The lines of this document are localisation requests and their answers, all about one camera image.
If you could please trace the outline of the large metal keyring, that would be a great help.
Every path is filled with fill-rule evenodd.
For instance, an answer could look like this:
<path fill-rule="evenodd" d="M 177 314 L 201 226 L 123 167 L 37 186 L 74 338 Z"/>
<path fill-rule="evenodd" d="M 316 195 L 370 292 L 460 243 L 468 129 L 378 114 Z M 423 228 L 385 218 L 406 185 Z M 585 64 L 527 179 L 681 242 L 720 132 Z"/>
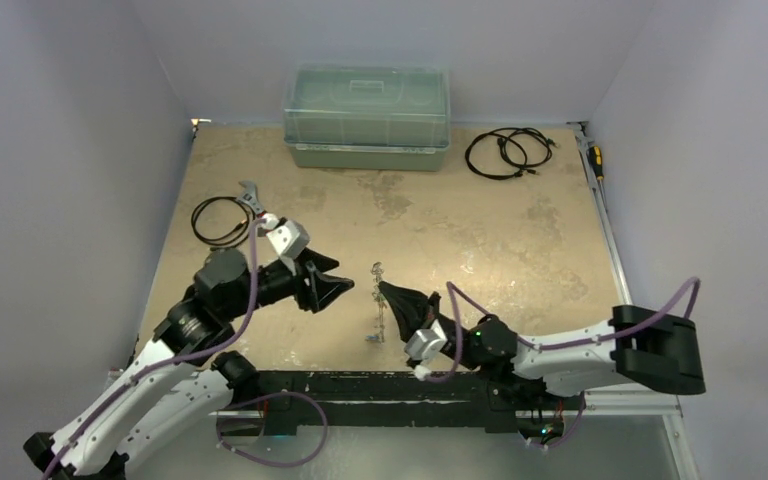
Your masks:
<path fill-rule="evenodd" d="M 371 269 L 370 274 L 373 277 L 373 291 L 372 298 L 376 304 L 377 313 L 375 317 L 375 332 L 368 335 L 366 340 L 369 342 L 375 342 L 382 344 L 385 342 L 385 321 L 384 313 L 386 310 L 386 303 L 383 295 L 380 292 L 380 283 L 383 280 L 384 269 L 380 261 L 375 262 Z"/>

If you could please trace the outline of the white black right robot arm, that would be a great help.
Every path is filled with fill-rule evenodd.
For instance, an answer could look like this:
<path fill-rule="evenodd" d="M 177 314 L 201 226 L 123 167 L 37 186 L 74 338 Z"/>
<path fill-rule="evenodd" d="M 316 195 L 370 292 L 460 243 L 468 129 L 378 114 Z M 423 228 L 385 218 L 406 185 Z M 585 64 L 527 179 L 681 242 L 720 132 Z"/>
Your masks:
<path fill-rule="evenodd" d="M 700 286 L 700 279 L 691 277 L 657 311 L 619 305 L 606 320 L 542 336 L 519 334 L 489 311 L 467 328 L 457 306 L 452 316 L 441 312 L 438 293 L 388 282 L 378 290 L 418 380 L 442 383 L 464 368 L 489 382 L 521 382 L 524 399 L 544 407 L 557 397 L 629 383 L 668 395 L 705 393 L 697 329 L 690 318 Z"/>

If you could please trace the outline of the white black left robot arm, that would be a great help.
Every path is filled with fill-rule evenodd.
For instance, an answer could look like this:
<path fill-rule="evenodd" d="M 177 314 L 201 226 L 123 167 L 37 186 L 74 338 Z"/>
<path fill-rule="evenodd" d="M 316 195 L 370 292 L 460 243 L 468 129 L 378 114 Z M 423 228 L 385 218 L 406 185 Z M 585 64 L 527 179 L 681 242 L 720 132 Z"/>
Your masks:
<path fill-rule="evenodd" d="M 231 350 L 243 332 L 232 323 L 286 298 L 302 311 L 324 310 L 354 286 L 330 275 L 338 265 L 309 249 L 294 267 L 250 266 L 236 249 L 212 252 L 121 376 L 67 425 L 31 435 L 25 454 L 46 479 L 123 479 L 208 413 L 288 395 Z"/>

